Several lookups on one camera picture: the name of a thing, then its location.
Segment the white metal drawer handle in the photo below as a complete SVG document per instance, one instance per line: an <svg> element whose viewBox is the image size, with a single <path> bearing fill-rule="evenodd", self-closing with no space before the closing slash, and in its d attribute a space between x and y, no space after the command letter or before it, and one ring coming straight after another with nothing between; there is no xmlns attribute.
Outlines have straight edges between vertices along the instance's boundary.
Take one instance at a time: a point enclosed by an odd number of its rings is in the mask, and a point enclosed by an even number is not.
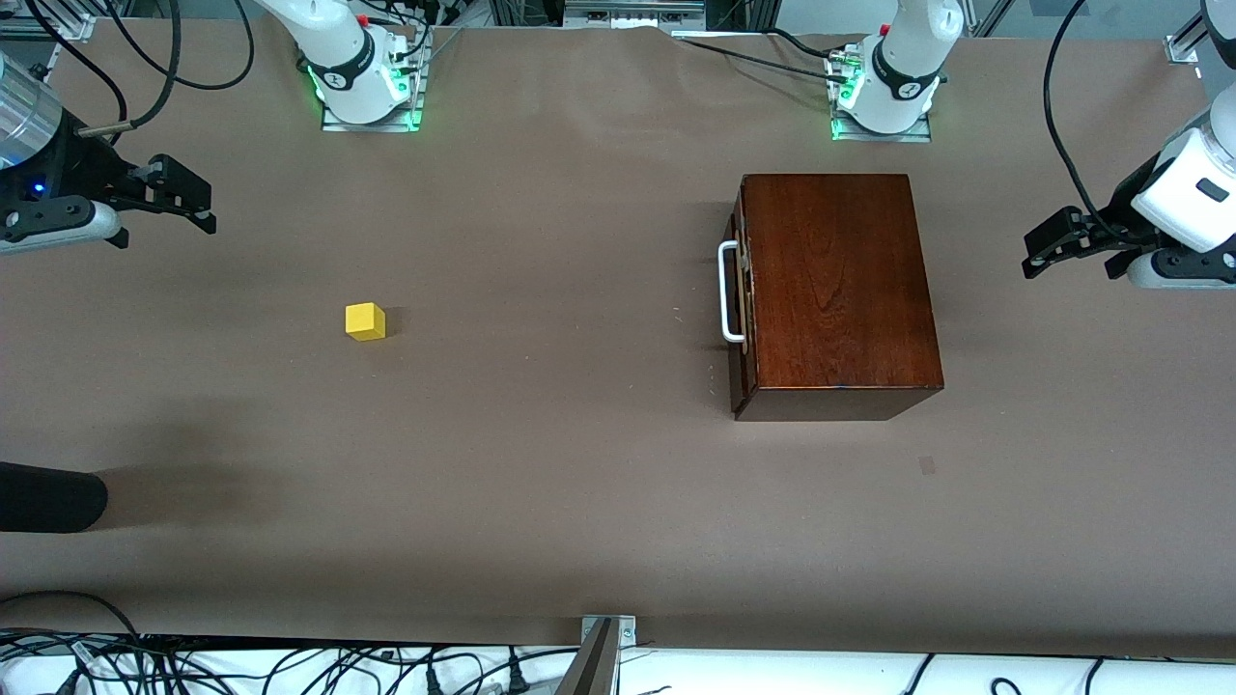
<svg viewBox="0 0 1236 695"><path fill-rule="evenodd" d="M727 258L729 256L733 256L734 260L739 258L739 249L742 249L742 245L739 245L735 237L729 237L729 240L724 240L716 247L716 291L718 292L721 334L724 343L730 345L744 345L747 343L745 333L730 325L732 302Z"/></svg>

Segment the light wood drawer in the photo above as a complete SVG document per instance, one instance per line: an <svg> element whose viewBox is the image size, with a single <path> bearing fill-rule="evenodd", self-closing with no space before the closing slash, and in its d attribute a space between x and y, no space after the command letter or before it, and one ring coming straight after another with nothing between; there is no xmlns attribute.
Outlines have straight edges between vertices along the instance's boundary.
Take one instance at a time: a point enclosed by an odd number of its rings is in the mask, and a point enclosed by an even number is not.
<svg viewBox="0 0 1236 695"><path fill-rule="evenodd" d="M732 254L733 258L730 261L729 279L734 282L733 289L730 291L734 303L732 309L734 310L734 317L738 320L738 333L744 335L744 343L735 348L733 360L733 369L735 370L735 377L733 378L734 386L737 388L732 397L733 404L735 404L735 412L739 409L739 404L747 399L753 386L754 376L754 320L753 320L753 305L751 305L751 275L749 263L749 240L747 240L747 211L745 211L745 194L739 193L737 197L735 207L730 216L730 237L738 242L737 250Z"/></svg>

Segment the dark brown wooden cabinet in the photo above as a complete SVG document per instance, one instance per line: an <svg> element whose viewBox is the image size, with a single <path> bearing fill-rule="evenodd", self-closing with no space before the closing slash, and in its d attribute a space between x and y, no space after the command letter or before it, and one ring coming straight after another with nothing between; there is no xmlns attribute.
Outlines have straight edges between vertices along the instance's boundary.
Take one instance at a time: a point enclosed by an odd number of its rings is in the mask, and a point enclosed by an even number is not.
<svg viewBox="0 0 1236 695"><path fill-rule="evenodd" d="M755 364L737 420L887 420L943 391L908 176L749 173L739 193Z"/></svg>

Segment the black rounded cylinder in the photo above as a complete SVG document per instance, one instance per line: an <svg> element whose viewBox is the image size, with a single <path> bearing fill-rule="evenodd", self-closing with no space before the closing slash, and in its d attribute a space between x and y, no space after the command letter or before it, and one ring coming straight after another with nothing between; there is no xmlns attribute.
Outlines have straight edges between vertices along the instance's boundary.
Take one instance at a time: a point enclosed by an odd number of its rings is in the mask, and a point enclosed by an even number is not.
<svg viewBox="0 0 1236 695"><path fill-rule="evenodd" d="M91 472L0 461L0 532L74 534L101 519L109 502Z"/></svg>

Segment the white padding sheet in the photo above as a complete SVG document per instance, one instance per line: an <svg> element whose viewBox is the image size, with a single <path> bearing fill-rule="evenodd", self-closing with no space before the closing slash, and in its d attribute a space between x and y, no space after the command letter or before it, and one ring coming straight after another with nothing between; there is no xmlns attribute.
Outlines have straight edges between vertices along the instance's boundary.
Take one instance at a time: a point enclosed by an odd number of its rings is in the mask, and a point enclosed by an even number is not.
<svg viewBox="0 0 1236 695"><path fill-rule="evenodd" d="M504 695L508 650L446 650L444 695ZM87 647L0 659L0 695L426 695L421 650L100 655ZM1236 695L1236 664L899 653L629 650L617 695Z"/></svg>

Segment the grey aluminium profile bar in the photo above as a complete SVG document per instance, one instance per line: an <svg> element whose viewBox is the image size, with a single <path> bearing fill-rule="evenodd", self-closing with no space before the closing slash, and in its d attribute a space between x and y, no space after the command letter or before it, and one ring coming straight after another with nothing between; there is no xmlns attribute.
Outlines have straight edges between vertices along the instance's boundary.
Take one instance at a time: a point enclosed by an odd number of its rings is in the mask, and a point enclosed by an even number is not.
<svg viewBox="0 0 1236 695"><path fill-rule="evenodd" d="M593 620L552 695L614 695L622 638L618 617Z"/></svg>

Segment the aluminium frame rail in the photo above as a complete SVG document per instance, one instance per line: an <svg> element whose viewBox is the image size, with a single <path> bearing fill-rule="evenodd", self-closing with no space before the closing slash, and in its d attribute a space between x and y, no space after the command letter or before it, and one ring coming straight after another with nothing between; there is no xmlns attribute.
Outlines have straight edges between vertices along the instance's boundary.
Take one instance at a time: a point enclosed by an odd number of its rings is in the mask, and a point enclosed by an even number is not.
<svg viewBox="0 0 1236 695"><path fill-rule="evenodd" d="M84 42L90 38L96 17L104 14L96 0L0 0L0 41L49 42L48 30L30 12L35 4L44 23L62 40Z"/></svg>
<svg viewBox="0 0 1236 695"><path fill-rule="evenodd" d="M1200 0L1199 12L1166 36L1166 56L1174 66L1196 63L1196 49L1209 40L1222 64L1236 70L1236 0Z"/></svg>

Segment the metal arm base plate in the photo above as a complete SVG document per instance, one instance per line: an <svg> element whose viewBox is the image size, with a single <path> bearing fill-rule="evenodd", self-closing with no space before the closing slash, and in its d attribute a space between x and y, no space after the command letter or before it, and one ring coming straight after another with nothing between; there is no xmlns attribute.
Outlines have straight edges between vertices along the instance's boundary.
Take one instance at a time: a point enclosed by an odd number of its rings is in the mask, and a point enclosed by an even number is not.
<svg viewBox="0 0 1236 695"><path fill-rule="evenodd" d="M429 68L423 61L403 61L394 67L375 63L362 70L349 92L334 92L318 75L313 75L315 96L323 103L321 124L326 132L412 134L420 130ZM344 106L346 115L384 114L373 122L349 122L334 108Z"/></svg>
<svg viewBox="0 0 1236 695"><path fill-rule="evenodd" d="M910 98L899 98L896 89L879 78L871 66L870 51L861 42L831 51L823 63L826 75L838 79L829 84L831 137L834 140L928 142L932 96L941 80L933 75L922 88L910 83Z"/></svg>

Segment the grey metal frame box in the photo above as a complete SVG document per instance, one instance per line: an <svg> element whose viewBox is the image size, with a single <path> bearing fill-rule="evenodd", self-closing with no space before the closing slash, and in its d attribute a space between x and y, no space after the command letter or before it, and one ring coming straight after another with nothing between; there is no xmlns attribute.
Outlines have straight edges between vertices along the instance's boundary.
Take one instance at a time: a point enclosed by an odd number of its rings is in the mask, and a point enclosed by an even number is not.
<svg viewBox="0 0 1236 695"><path fill-rule="evenodd" d="M706 31L705 0L562 0L564 28Z"/></svg>

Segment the silver corner bracket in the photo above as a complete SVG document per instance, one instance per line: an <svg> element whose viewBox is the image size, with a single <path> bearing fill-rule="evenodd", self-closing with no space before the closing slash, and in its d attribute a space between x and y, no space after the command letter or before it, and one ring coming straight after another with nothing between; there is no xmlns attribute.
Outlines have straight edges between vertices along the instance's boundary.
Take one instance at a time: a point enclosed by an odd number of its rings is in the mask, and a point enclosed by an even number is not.
<svg viewBox="0 0 1236 695"><path fill-rule="evenodd" d="M619 650L630 650L632 647L637 644L637 618L632 615L601 615L592 613L586 615L581 620L581 638L578 643L583 644L588 639L590 633L604 620L611 620L613 627L618 634L618 648Z"/></svg>

